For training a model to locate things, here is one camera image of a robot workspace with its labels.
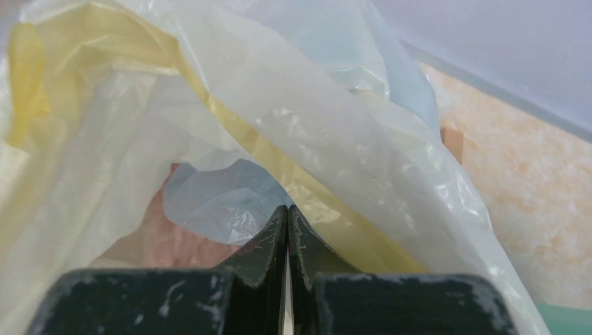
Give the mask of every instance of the marble tile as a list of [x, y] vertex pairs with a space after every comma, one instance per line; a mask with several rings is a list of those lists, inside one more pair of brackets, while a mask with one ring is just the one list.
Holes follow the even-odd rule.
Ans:
[[423, 65], [534, 300], [592, 309], [592, 144]]

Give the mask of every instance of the green surface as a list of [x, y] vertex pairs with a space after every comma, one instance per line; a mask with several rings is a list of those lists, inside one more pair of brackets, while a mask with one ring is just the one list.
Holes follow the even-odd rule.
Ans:
[[537, 304], [552, 335], [591, 335], [592, 311]]

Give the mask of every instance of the light blue plastic bag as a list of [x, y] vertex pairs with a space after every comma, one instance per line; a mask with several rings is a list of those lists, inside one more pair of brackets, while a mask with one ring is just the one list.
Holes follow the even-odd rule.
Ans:
[[164, 188], [163, 209], [177, 225], [226, 244], [245, 244], [276, 207], [290, 205], [286, 191], [265, 169], [244, 159], [215, 171], [180, 165]]

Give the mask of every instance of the translucent plastic bag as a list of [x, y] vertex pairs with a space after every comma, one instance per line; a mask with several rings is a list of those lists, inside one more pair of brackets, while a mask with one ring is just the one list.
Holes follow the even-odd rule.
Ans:
[[371, 1], [218, 0], [216, 4], [278, 32], [345, 88], [386, 98], [439, 132], [431, 85]]
[[0, 71], [0, 334], [20, 334], [60, 274], [142, 229], [173, 163], [238, 158], [361, 270], [481, 275], [521, 334], [548, 334], [437, 134], [343, 89], [277, 31], [205, 0], [44, 0], [20, 21]]
[[181, 165], [166, 184], [163, 209], [172, 222], [212, 241], [243, 245], [278, 206], [291, 203], [269, 173], [241, 159], [206, 172]]

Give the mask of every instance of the black clamp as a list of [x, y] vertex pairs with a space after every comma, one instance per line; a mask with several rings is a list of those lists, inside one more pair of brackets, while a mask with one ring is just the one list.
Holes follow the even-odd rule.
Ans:
[[[284, 290], [286, 251], [291, 290]], [[81, 269], [49, 290], [28, 334], [518, 334], [503, 299], [467, 275], [363, 274], [296, 206], [213, 269]]]

